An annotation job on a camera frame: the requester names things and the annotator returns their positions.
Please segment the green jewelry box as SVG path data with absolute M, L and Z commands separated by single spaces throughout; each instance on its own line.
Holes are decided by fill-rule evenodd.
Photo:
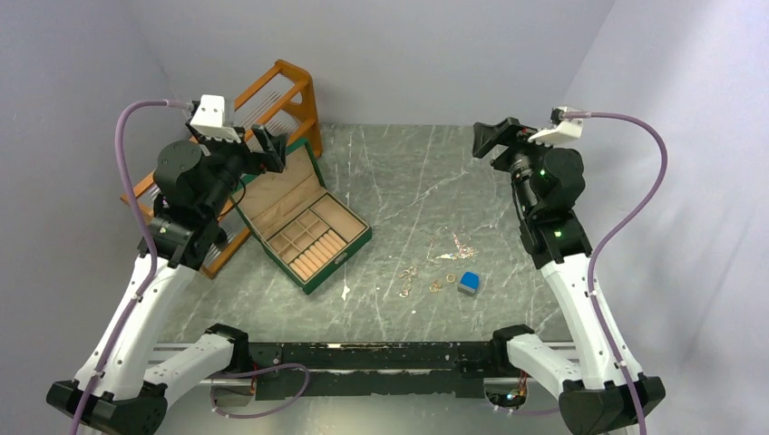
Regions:
M 267 256 L 306 295 L 372 239 L 372 227 L 326 188 L 305 139 L 288 147 L 283 171 L 246 179 L 238 214 Z

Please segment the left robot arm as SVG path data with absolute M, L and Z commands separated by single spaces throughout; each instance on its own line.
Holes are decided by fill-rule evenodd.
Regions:
M 279 173 L 286 165 L 287 136 L 261 125 L 192 133 L 157 159 L 152 216 L 139 221 L 131 280 L 101 340 L 72 379 L 54 382 L 46 394 L 47 404 L 75 428 L 152 434 L 199 382 L 211 374 L 237 377 L 254 366 L 248 335 L 224 324 L 212 325 L 169 360 L 148 364 L 172 300 L 221 241 L 220 214 L 243 177 Z

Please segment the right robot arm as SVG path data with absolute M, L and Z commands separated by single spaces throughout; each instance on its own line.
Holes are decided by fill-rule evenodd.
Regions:
M 644 434 L 666 390 L 660 378 L 644 373 L 624 341 L 596 276 L 600 247 L 590 244 L 574 209 L 586 181 L 582 157 L 568 142 L 580 137 L 582 119 L 558 108 L 548 129 L 514 118 L 472 127 L 475 158 L 502 147 L 492 166 L 511 177 L 521 242 L 555 295 L 578 355 L 567 359 L 526 325 L 496 331 L 490 365 L 501 375 L 517 372 L 520 387 L 492 402 L 520 407 L 524 385 L 533 379 L 557 400 L 571 433 Z

